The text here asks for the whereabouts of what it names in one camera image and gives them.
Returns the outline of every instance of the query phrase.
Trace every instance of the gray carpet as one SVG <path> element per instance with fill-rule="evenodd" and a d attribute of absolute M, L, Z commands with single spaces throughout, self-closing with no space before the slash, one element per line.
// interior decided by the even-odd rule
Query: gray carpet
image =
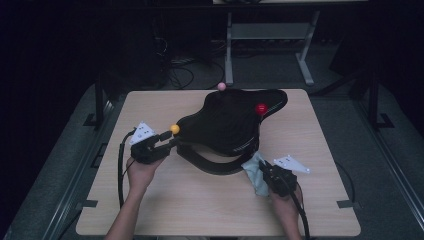
<path fill-rule="evenodd" d="M 313 87 L 304 84 L 290 51 L 234 59 L 234 87 L 317 91 L 341 77 L 328 69 L 336 48 L 334 45 L 311 48 L 307 62 L 316 81 Z M 215 61 L 223 66 L 222 57 Z M 195 76 L 187 89 L 207 88 L 222 76 L 216 66 L 196 63 L 186 67 Z M 190 79 L 184 71 L 177 74 L 181 81 Z M 357 102 L 347 97 L 350 86 L 346 84 L 325 97 L 312 97 L 311 101 L 334 160 L 346 170 L 339 168 L 346 190 L 351 197 L 353 189 L 355 192 L 355 212 L 362 231 L 353 239 L 424 239 L 423 229 L 405 200 L 379 142 L 380 138 L 384 140 L 417 195 L 424 199 L 423 138 L 400 111 L 393 96 L 382 87 L 379 109 L 388 114 L 395 128 L 381 129 L 379 133 L 373 131 L 364 118 L 366 101 Z M 174 87 L 167 84 L 163 89 L 172 90 Z M 97 151 L 102 143 L 108 142 L 125 96 L 108 105 L 106 120 L 98 131 L 83 126 L 87 115 L 95 111 L 94 99 L 94 88 L 91 87 L 58 139 L 7 239 L 57 239 L 77 216 L 78 203 L 86 199 L 97 171 L 90 166 L 93 161 L 98 163 Z M 102 239 L 77 235 L 75 224 L 76 221 L 62 239 Z"/>

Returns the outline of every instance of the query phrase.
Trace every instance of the wrist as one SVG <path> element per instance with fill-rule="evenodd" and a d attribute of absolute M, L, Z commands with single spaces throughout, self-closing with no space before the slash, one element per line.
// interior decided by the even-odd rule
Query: wrist
<path fill-rule="evenodd" d="M 141 188 L 141 189 L 130 188 L 127 199 L 133 199 L 133 200 L 137 200 L 141 202 L 141 199 L 143 199 L 143 196 L 146 193 L 146 190 L 147 188 Z"/>

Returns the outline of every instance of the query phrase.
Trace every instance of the black curved object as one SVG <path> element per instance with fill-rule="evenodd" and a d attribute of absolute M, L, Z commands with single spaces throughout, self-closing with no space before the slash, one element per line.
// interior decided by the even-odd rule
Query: black curved object
<path fill-rule="evenodd" d="M 267 112 L 261 116 L 255 111 L 265 104 Z M 180 119 L 177 152 L 201 170 L 218 175 L 240 171 L 241 164 L 249 160 L 259 147 L 261 122 L 287 104 L 282 90 L 244 91 L 228 89 L 208 94 L 202 109 Z M 196 153 L 192 146 L 203 145 L 217 154 L 239 156 L 229 163 L 215 163 Z"/>

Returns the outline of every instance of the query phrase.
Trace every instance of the hand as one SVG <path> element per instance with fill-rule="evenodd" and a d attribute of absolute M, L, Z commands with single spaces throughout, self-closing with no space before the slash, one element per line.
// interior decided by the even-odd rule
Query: hand
<path fill-rule="evenodd" d="M 300 187 L 296 187 L 294 192 L 300 203 L 303 202 L 302 192 Z M 301 239 L 299 232 L 299 211 L 293 202 L 290 195 L 280 197 L 277 193 L 274 193 L 269 189 L 269 195 L 272 200 L 275 213 L 277 214 L 278 220 L 280 221 L 286 238 L 289 240 Z"/>
<path fill-rule="evenodd" d="M 156 169 L 163 160 L 161 159 L 151 164 L 143 164 L 135 161 L 134 158 L 129 158 L 127 160 L 127 169 L 130 193 L 137 196 L 144 195 L 144 192 L 153 180 Z"/>
<path fill-rule="evenodd" d="M 138 163 L 134 158 L 127 160 L 130 191 L 105 239 L 133 239 L 141 200 L 163 160 L 151 164 Z"/>

